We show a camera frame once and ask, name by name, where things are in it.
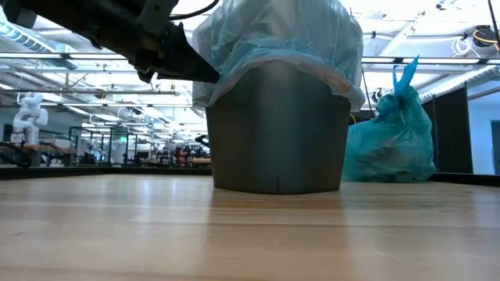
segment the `yellow object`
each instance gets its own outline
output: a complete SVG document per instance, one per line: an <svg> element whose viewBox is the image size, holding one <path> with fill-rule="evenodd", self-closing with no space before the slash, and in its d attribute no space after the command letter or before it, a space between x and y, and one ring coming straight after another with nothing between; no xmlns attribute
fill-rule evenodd
<svg viewBox="0 0 500 281"><path fill-rule="evenodd" d="M474 31L474 33L473 33L474 38L476 38L479 41L485 42L485 43L493 43L495 45L495 48L497 48L497 50L500 51L500 48L498 48L498 42L496 40L483 39L483 38L477 36L478 32L479 32L479 30Z"/></svg>

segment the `blue trash bag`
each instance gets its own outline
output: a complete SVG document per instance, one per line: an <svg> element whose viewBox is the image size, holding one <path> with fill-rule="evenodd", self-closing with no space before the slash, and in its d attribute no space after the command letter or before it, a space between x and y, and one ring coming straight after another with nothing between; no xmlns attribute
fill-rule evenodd
<svg viewBox="0 0 500 281"><path fill-rule="evenodd" d="M427 180L433 163L432 122L410 86L418 57L398 81L394 94L380 99L378 116L349 127L342 179L357 182L415 183Z"/></svg>

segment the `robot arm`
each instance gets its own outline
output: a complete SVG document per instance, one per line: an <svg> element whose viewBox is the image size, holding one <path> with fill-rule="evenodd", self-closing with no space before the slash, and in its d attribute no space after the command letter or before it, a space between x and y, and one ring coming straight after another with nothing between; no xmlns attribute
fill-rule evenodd
<svg viewBox="0 0 500 281"><path fill-rule="evenodd" d="M14 117L12 122L13 133L11 142L20 143L27 141L28 144L36 144L38 142L39 126L47 126L48 113L45 109L40 108L41 102L44 100L41 93L28 93L25 98L20 101L21 107L19 112ZM23 131L27 129L27 139L24 140Z"/></svg>
<svg viewBox="0 0 500 281"><path fill-rule="evenodd" d="M0 0L0 4L12 23L32 28L40 15L86 37L96 48L104 46L123 55L146 83L155 73L158 79L216 83L219 73L189 45L183 24L171 22L186 18L170 16L178 1Z"/></svg>

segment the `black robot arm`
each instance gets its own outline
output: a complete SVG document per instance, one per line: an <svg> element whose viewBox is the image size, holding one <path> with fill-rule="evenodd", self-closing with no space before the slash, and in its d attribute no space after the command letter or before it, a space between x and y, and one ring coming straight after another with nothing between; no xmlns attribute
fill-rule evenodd
<svg viewBox="0 0 500 281"><path fill-rule="evenodd" d="M218 72L172 23L179 0L0 0L7 19L32 28L37 15L123 55L146 83L159 79L215 83ZM208 8L216 5L215 0Z"/></svg>

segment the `tied garbage bag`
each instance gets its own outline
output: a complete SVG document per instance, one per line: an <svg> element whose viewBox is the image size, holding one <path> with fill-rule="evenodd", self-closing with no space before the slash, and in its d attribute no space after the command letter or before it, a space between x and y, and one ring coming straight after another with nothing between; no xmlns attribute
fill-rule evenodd
<svg viewBox="0 0 500 281"><path fill-rule="evenodd" d="M322 80L353 111L365 102L363 31L338 0L224 0L194 31L193 47L221 73L217 84L193 84L197 106L213 106L250 69L276 61Z"/></svg>
<svg viewBox="0 0 500 281"><path fill-rule="evenodd" d="M410 86L417 64L418 58L400 81L393 71L394 94L382 97L374 120L349 127L343 180L413 183L436 172L432 122Z"/></svg>

